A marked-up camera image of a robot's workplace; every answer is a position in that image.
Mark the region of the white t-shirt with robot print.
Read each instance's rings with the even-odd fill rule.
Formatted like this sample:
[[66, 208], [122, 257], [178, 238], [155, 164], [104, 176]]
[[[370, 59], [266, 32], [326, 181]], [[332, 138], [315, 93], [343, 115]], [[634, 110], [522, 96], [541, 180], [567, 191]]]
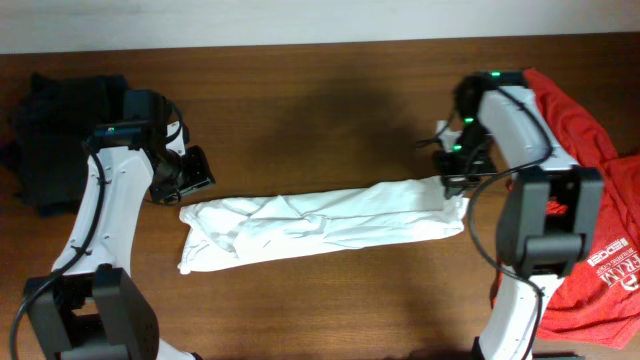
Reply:
[[468, 200], [437, 176], [368, 188], [231, 197], [185, 206], [190, 228], [178, 269], [214, 272], [342, 250], [439, 240], [461, 233]]

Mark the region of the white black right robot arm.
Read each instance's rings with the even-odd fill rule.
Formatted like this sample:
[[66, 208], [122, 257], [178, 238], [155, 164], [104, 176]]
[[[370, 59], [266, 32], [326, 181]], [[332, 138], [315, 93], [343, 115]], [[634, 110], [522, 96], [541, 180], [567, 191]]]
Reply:
[[501, 276], [474, 359], [530, 359], [551, 297], [592, 247], [604, 180], [558, 142], [521, 71], [476, 72], [453, 91], [454, 139], [437, 131], [434, 153], [444, 195], [470, 193], [467, 224], [480, 242], [475, 206], [502, 179], [511, 188], [496, 227], [496, 254], [481, 256]]

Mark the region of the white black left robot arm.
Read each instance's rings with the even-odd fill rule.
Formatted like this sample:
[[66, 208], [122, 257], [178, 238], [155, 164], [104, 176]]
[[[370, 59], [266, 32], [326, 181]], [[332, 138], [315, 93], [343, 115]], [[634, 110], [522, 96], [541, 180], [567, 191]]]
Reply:
[[195, 359], [161, 337], [131, 277], [142, 204], [172, 206], [215, 183], [204, 151], [189, 143], [178, 107], [129, 90], [121, 120], [87, 139], [87, 178], [71, 235], [48, 275], [25, 283], [8, 336], [10, 358], [27, 319], [47, 359]]

